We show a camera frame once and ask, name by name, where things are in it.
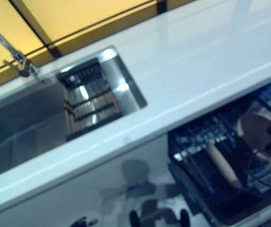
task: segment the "faucet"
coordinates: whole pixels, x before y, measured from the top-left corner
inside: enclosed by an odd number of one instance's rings
[[[0,44],[3,45],[11,53],[13,59],[17,61],[18,66],[12,65],[6,60],[3,60],[4,64],[10,66],[12,69],[17,70],[19,76],[29,77],[32,74],[37,79],[39,72],[38,67],[36,67],[30,60],[28,60],[22,52],[17,51],[1,34]]]

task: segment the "dish rack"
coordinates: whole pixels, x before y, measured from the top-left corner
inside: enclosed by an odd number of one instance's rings
[[[122,116],[98,62],[87,63],[62,77],[65,116],[70,141]]]
[[[200,197],[226,226],[271,205],[271,166],[238,136],[244,113],[271,119],[271,84],[197,118],[169,133],[171,170],[194,197]],[[230,186],[210,159],[212,141],[235,171],[242,188]]]

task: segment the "open dishwasher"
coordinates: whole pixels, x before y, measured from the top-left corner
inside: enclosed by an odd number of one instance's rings
[[[240,132],[240,119],[250,114],[271,125],[271,83],[169,132],[170,170],[213,226],[271,227],[268,154],[253,149]],[[246,124],[261,133],[255,121]],[[230,165],[239,185],[227,181],[209,143]]]

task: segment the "sink basin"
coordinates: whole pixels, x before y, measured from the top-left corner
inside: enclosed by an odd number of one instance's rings
[[[0,174],[147,105],[114,47],[55,75],[0,101]]]

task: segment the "wooden handle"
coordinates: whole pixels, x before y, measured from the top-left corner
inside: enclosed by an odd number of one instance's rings
[[[242,184],[235,174],[235,171],[212,142],[207,143],[206,151],[225,180],[232,187],[241,188]]]

